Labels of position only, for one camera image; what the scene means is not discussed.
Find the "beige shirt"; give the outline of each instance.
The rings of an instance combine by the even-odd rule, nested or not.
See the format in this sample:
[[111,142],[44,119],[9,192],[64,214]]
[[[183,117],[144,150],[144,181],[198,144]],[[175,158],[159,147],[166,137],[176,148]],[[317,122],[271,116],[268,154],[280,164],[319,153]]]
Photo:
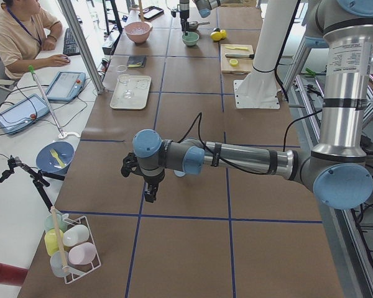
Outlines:
[[[44,28],[49,29],[58,19],[40,8],[40,12],[32,16],[32,20],[22,22],[27,30],[38,40],[43,42]],[[0,57],[4,66],[17,60],[31,60],[40,51],[39,42],[31,37],[18,22],[7,12],[6,5],[0,4]],[[6,68],[6,74],[11,79],[20,79],[23,73],[11,73]]]

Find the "blue plate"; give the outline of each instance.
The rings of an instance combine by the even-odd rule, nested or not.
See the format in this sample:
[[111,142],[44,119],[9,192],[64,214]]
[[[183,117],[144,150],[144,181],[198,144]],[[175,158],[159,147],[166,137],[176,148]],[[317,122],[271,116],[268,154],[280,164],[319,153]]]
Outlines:
[[[65,164],[64,168],[61,168],[58,161],[51,155],[50,149],[54,149],[58,153],[58,157]],[[75,150],[68,142],[54,142],[41,149],[36,157],[36,165],[44,172],[64,175],[68,171],[74,154]]]

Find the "white pole base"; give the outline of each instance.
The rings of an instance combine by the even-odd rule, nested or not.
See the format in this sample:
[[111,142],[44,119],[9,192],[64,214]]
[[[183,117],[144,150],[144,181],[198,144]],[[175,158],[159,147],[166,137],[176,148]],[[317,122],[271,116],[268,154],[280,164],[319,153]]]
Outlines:
[[279,109],[274,72],[253,70],[244,80],[234,81],[237,109]]

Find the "knife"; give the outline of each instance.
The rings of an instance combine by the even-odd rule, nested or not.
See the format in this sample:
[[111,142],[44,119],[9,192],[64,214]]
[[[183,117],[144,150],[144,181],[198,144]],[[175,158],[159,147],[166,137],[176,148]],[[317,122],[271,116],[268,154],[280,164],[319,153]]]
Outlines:
[[226,58],[254,59],[254,54],[225,54]]

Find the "wooden cutting board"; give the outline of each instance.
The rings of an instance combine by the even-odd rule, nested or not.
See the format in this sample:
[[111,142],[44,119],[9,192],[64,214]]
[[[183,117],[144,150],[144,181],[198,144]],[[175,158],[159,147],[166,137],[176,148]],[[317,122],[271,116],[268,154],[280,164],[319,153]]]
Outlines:
[[[248,50],[231,50],[226,47],[247,47]],[[239,64],[237,66],[231,66],[229,60],[225,54],[243,54],[250,55],[254,54],[252,45],[236,45],[236,44],[221,44],[221,72],[222,73],[250,73],[253,65],[253,59],[240,59],[238,58]]]

